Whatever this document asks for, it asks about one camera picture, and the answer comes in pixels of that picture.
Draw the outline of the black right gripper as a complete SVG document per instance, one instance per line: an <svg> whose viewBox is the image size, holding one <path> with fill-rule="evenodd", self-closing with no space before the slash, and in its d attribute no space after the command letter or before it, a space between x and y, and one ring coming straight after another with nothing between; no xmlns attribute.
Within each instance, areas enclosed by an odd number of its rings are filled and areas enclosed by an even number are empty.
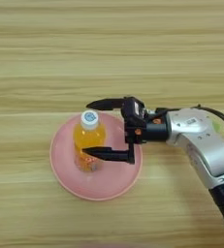
<svg viewBox="0 0 224 248"><path fill-rule="evenodd" d="M114 110L121 109L124 102L124 98L107 98L91 102L86 107L96 110ZM145 111L140 114L128 111L123 113L123 118L125 142L115 142L112 146L87 147L82 151L103 161L134 164L134 144L143 144L148 141L166 141L170 136L165 117L161 118L159 123L154 123L152 116Z"/></svg>

